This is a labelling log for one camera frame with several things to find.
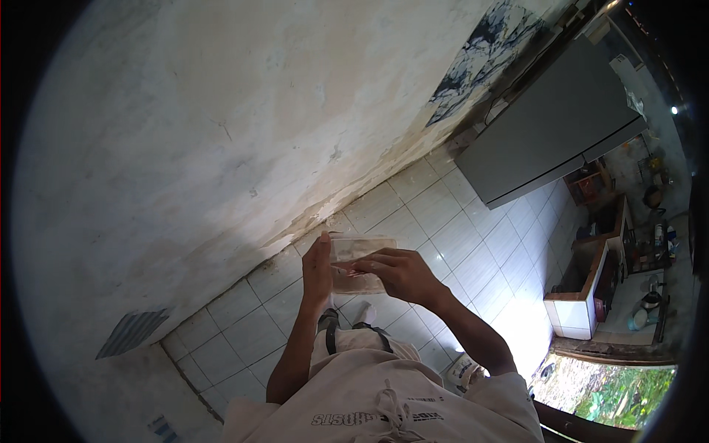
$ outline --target hand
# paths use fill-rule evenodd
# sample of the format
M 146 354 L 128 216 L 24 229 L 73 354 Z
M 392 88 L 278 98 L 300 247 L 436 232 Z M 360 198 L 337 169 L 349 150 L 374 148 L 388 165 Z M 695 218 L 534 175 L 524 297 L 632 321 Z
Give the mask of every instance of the hand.
M 453 297 L 416 251 L 387 247 L 355 260 L 352 269 L 354 272 L 371 272 L 381 279 L 390 296 L 431 311 L 436 311 L 441 303 Z
M 320 315 L 333 289 L 330 272 L 330 235 L 323 231 L 303 255 L 303 300 L 301 312 Z

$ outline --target clear plastic container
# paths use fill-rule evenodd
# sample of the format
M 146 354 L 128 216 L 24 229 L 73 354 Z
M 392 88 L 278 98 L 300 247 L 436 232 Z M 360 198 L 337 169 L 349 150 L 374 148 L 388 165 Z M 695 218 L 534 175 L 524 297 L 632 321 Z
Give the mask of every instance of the clear plastic container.
M 382 248 L 396 248 L 396 240 L 385 235 L 330 234 L 330 263 L 347 263 Z M 332 267 L 333 293 L 355 295 L 386 292 L 384 284 L 374 274 L 348 277 L 347 270 Z

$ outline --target person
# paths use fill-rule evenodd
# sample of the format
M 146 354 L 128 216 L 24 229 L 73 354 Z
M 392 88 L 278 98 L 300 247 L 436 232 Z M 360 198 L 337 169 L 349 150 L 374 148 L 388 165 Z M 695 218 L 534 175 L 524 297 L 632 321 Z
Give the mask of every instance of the person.
M 351 330 L 339 329 L 329 306 L 330 267 L 330 237 L 323 231 L 303 256 L 303 300 L 268 381 L 266 403 L 231 400 L 225 443 L 544 441 L 505 340 L 461 304 L 416 251 L 381 249 L 351 263 L 350 272 L 376 274 L 389 296 L 445 322 L 491 375 L 462 397 L 442 387 L 413 346 L 372 327 L 372 307 Z

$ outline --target white wall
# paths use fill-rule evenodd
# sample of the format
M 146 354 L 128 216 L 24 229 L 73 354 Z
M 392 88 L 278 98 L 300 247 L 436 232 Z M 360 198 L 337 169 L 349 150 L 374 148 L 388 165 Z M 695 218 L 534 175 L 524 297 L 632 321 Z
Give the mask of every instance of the white wall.
M 65 386 L 107 382 L 94 357 L 126 313 L 168 308 L 158 340 L 440 144 L 466 109 L 424 128 L 426 103 L 490 4 L 92 3 L 37 92 L 13 189 L 23 319 L 72 417 L 108 413 Z

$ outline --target gray cabinet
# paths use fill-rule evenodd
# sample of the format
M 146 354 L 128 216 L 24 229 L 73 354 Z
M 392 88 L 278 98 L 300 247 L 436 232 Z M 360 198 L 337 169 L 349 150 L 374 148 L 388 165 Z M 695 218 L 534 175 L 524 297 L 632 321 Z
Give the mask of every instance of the gray cabinet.
M 490 208 L 554 181 L 647 127 L 584 36 L 455 160 Z

